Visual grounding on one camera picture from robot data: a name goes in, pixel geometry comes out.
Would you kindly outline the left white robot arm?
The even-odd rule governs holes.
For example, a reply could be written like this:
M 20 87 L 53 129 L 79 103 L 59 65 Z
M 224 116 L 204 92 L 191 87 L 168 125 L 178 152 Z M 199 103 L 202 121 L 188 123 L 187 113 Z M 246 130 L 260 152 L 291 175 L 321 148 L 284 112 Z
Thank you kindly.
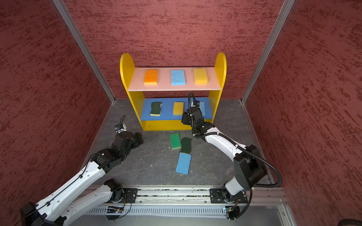
M 123 186 L 114 179 L 107 180 L 96 191 L 79 198 L 90 185 L 119 166 L 134 148 L 143 144 L 140 132 L 122 131 L 115 142 L 93 154 L 86 165 L 68 182 L 40 200 L 29 202 L 21 212 L 23 226 L 69 226 L 76 219 L 105 202 L 125 205 Z

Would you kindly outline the orange sponge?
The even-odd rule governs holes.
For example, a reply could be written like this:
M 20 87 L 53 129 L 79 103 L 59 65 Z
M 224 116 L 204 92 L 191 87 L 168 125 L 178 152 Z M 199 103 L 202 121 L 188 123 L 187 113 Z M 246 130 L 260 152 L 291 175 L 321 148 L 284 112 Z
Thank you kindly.
M 147 69 L 144 76 L 145 85 L 157 85 L 158 70 Z

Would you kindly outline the yellow sponge front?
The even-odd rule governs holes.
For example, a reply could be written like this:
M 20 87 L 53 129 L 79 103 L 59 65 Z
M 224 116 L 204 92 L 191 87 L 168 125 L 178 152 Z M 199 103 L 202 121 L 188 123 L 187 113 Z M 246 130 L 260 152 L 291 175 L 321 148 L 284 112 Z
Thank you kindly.
M 184 112 L 184 102 L 174 102 L 173 115 L 182 115 Z

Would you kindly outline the bright green yellow sponge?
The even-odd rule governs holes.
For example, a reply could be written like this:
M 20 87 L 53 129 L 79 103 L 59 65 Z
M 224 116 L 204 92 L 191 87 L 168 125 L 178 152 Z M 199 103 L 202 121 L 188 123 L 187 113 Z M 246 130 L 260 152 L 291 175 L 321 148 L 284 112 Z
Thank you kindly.
M 179 133 L 170 134 L 170 142 L 172 150 L 180 149 L 182 147 Z

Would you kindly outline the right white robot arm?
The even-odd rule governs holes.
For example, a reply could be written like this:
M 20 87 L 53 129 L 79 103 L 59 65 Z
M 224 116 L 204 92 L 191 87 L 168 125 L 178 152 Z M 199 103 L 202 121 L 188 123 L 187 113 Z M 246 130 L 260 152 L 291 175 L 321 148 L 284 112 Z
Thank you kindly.
M 266 176 L 265 163 L 258 149 L 254 145 L 240 144 L 220 132 L 215 125 L 204 120 L 200 107 L 195 103 L 183 113 L 182 123 L 191 126 L 194 137 L 212 144 L 233 162 L 235 175 L 221 190 L 221 196 L 226 202 L 233 202 L 237 194 L 249 191 Z

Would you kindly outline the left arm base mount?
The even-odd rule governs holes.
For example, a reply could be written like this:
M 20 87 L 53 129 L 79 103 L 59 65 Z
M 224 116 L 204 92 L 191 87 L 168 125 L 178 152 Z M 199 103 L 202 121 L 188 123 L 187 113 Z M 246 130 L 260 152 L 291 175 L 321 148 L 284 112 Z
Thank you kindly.
M 112 191 L 108 203 L 130 202 L 134 204 L 137 198 L 137 194 L 138 194 L 137 188 L 122 188 L 122 189 L 118 188 L 115 191 Z

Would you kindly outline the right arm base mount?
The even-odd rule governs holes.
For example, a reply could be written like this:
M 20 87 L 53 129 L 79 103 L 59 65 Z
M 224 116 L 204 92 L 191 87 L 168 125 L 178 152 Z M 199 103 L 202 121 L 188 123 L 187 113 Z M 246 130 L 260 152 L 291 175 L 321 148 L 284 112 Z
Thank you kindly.
M 229 204 L 246 204 L 248 202 L 246 194 L 239 192 L 236 195 L 230 195 L 226 189 L 211 188 L 209 189 L 211 203 L 229 203 Z

